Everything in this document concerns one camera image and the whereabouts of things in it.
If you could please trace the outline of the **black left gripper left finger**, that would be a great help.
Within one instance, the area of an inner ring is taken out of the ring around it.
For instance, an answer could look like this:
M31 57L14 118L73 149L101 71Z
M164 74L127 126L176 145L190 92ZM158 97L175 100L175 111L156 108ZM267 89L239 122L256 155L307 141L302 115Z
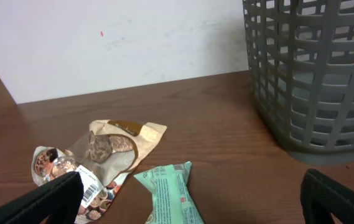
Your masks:
M83 198L83 182L76 171L41 185L0 207L0 224L73 224Z

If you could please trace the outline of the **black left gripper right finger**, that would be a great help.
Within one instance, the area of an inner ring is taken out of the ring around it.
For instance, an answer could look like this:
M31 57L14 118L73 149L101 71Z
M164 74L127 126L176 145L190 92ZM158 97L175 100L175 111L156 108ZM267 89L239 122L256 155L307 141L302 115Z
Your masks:
M316 169L309 169L300 187L300 203L306 224L354 224L354 191Z

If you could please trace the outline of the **beige cookie pouch with window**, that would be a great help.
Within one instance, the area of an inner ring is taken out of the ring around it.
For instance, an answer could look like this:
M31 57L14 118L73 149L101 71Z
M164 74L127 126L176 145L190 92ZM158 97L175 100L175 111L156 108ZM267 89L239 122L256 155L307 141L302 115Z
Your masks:
M41 186L78 172L84 193L75 223L93 223L106 213L127 176L158 145L166 129L150 122L95 120L68 149L37 147L32 178Z

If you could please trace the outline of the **mint green snack packet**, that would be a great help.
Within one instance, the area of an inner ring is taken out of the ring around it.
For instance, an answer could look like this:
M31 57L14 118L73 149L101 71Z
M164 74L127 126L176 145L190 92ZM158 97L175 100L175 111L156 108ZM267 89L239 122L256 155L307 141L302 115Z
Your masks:
M203 224L189 194L191 162L158 166L134 177L152 194L152 212L146 224Z

